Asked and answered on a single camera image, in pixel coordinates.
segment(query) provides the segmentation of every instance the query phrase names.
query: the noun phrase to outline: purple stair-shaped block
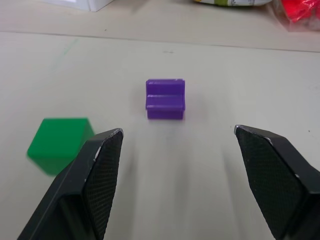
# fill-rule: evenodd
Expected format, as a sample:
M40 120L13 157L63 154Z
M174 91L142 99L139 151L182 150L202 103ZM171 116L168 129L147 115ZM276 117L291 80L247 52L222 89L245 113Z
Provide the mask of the purple stair-shaped block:
M183 79L149 79L145 85L148 119L184 118L186 105Z

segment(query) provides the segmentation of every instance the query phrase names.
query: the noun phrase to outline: white box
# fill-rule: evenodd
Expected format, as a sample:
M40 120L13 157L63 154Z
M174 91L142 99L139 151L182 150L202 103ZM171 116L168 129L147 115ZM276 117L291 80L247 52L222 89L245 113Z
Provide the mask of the white box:
M43 0L46 3L62 5L75 9L96 12L113 0Z

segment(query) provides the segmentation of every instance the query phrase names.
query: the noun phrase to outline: green cube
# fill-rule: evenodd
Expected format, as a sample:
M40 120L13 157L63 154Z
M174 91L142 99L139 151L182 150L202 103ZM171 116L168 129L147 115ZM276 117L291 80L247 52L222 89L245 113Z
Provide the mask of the green cube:
M87 118L45 118L27 155L48 175L59 174L94 136Z

